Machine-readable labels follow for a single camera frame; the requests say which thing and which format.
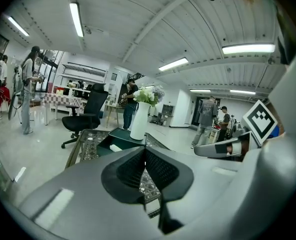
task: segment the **glass table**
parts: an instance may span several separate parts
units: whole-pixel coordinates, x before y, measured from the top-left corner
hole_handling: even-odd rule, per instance
[[[159,147],[168,150],[168,148],[165,145],[160,143],[158,140],[156,140],[153,136],[151,136],[148,133],[145,134],[145,138],[143,140],[134,140],[130,138],[129,131],[121,128],[116,128],[113,131],[85,129],[81,132],[74,148],[72,149],[65,168],[69,168],[77,163],[81,163],[86,160],[93,160],[102,155],[108,155],[113,153],[112,151],[103,147],[102,145],[102,143],[107,142],[108,138],[110,138],[111,136],[120,139],[121,141],[126,141],[129,145],[133,145],[129,146],[128,148],[137,146],[148,146]],[[90,150],[87,146],[88,138],[91,138]],[[140,187],[138,191],[144,194],[146,204],[156,199],[159,199],[159,202],[161,200],[161,193],[146,170],[144,170],[142,174]],[[147,212],[148,215],[151,218],[153,218],[160,213],[160,209],[158,208],[151,212]]]

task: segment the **black shirt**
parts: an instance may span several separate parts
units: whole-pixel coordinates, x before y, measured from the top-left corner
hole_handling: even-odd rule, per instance
[[[131,89],[128,92],[128,95],[131,95],[132,93],[135,93],[136,91],[138,91],[139,88],[136,86],[136,84],[134,86],[131,87]],[[128,98],[128,103],[132,103],[135,104],[137,103],[136,101],[133,100],[133,98]]]
[[[228,113],[224,114],[224,117],[223,117],[223,123],[227,123],[230,121],[230,115]],[[222,125],[221,126],[221,129],[222,130],[227,130],[227,126],[228,125]]]

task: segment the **light fixture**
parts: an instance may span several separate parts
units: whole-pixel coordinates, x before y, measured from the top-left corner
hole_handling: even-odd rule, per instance
[[[211,91],[210,90],[206,90],[206,89],[191,89],[190,90],[191,92],[193,93],[210,93]]]
[[[238,44],[222,47],[224,54],[237,53],[273,53],[275,45],[271,43]]]
[[[77,2],[71,2],[70,10],[71,10],[74,26],[76,27],[77,34],[79,37],[82,38],[84,36],[84,33],[82,29],[79,4]]]
[[[247,90],[230,90],[231,93],[237,93],[237,94],[249,94],[249,95],[255,95],[256,93],[254,91],[247,91]]]
[[[8,20],[11,21],[11,23],[16,26],[17,29],[20,30],[26,37],[29,36],[29,33],[26,32],[12,17],[8,17]]]
[[[168,70],[168,69],[170,69],[170,68],[173,68],[173,67],[176,67],[176,66],[179,66],[179,65],[182,65],[182,64],[188,63],[188,62],[189,62],[189,61],[188,61],[186,58],[181,58],[181,59],[176,60],[176,61],[174,61],[174,62],[172,62],[172,63],[169,63],[169,64],[167,64],[167,65],[165,65],[165,66],[162,66],[162,67],[160,67],[159,69],[160,69],[161,71],[164,71],[164,70]]]

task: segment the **checkered tablecloth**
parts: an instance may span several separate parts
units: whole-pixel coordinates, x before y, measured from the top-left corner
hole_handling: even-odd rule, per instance
[[[45,104],[73,105],[79,107],[80,113],[83,113],[84,111],[82,100],[80,98],[57,95],[54,93],[46,93],[43,97],[42,104],[44,106]]]

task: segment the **white ceiling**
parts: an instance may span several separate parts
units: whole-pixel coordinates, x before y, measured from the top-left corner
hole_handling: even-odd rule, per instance
[[[84,38],[76,34],[69,1],[80,4]],[[184,83],[222,96],[237,89],[256,91],[264,99],[285,71],[278,51],[271,54],[274,64],[267,64],[264,54],[227,56],[221,49],[276,43],[279,29],[269,0],[16,0],[5,14],[30,34],[18,37],[26,46],[94,56],[166,84]],[[18,36],[10,27],[6,19],[0,21],[0,28]],[[158,70],[182,57],[189,65]]]

